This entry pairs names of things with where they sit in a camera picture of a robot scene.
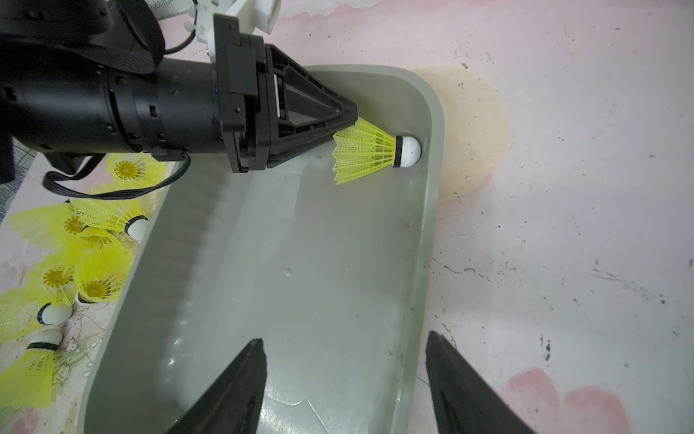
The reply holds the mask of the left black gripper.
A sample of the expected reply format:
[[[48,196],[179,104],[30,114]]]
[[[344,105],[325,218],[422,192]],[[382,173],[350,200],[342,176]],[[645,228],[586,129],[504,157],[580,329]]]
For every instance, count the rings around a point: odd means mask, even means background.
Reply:
[[[284,164],[357,122],[350,99],[234,16],[213,16],[222,141],[234,173]]]

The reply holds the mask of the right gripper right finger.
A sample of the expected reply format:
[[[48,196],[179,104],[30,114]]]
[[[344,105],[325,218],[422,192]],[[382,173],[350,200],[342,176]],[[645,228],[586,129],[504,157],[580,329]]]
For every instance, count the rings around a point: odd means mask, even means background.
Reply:
[[[533,433],[457,349],[435,331],[428,334],[426,369],[440,433]]]

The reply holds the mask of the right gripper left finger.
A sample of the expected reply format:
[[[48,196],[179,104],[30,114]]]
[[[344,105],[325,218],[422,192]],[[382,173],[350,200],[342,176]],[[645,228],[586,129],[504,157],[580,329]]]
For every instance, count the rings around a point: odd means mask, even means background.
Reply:
[[[255,434],[267,381],[263,340],[252,339],[168,431]]]

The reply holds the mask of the grey plastic storage box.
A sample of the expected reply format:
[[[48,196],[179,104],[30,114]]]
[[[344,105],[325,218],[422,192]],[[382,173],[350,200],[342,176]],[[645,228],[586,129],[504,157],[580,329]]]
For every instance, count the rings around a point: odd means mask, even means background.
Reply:
[[[359,114],[423,147],[334,183],[334,142],[235,174],[193,158],[163,194],[83,394],[81,433],[163,433],[254,338],[263,433],[404,433],[443,155],[433,89],[392,67],[316,66]]]

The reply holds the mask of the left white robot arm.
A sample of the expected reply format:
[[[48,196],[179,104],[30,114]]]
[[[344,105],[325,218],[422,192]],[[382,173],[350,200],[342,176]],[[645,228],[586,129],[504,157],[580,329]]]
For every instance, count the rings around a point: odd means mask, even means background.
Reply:
[[[1,178],[12,144],[72,180],[81,160],[220,154],[236,173],[283,164],[352,126],[357,108],[255,34],[276,1],[197,1],[207,63],[166,57],[144,1],[1,5]]]

